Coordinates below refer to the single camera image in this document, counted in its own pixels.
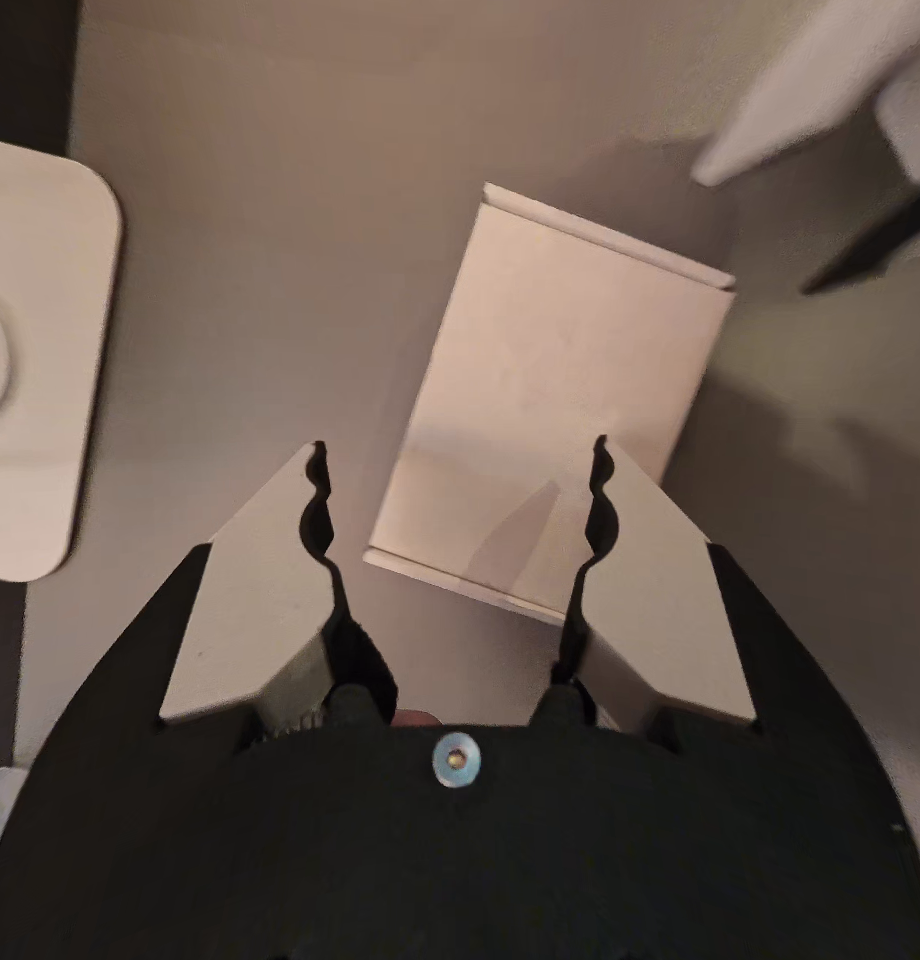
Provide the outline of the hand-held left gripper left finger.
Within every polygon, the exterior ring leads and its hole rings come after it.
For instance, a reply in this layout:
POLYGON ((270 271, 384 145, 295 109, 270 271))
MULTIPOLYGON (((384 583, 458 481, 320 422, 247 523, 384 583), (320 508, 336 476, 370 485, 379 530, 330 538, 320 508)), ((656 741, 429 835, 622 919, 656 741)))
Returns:
POLYGON ((265 726, 315 724, 335 683, 327 645, 348 615, 330 495, 325 444, 310 442, 214 534, 162 722, 245 706, 265 726))

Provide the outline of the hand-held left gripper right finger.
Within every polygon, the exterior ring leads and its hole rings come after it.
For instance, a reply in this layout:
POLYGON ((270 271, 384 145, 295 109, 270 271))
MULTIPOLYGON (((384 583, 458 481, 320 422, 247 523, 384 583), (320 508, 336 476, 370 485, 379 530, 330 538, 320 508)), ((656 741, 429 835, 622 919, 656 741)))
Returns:
POLYGON ((597 438, 585 536, 553 684, 581 715, 643 734, 663 711, 746 727, 756 710, 710 542, 635 462, 597 438))

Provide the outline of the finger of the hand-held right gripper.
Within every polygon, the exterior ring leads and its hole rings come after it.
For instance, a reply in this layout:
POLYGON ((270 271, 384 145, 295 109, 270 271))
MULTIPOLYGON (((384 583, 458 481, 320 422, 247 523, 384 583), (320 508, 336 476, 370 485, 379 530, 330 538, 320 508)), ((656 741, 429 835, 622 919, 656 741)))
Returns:
POLYGON ((761 71, 692 168, 718 186, 875 100, 920 55, 920 1, 831 1, 761 71))
POLYGON ((804 295, 880 277, 895 262, 920 257, 920 55, 880 91, 874 118, 916 193, 854 237, 803 284, 804 295))

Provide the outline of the white cardboard box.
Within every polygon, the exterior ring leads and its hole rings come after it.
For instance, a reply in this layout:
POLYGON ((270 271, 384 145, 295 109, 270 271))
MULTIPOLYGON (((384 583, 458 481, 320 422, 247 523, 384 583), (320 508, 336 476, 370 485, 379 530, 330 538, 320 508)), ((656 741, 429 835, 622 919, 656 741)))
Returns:
POLYGON ((661 483, 734 286, 484 184, 364 561, 562 623, 597 438, 661 483))

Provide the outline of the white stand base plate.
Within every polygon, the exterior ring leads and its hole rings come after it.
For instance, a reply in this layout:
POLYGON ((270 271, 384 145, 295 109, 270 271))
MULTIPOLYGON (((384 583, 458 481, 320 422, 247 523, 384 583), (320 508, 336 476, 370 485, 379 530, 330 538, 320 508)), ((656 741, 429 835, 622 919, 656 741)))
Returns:
POLYGON ((0 142, 0 581, 65 561, 123 233, 78 162, 0 142))

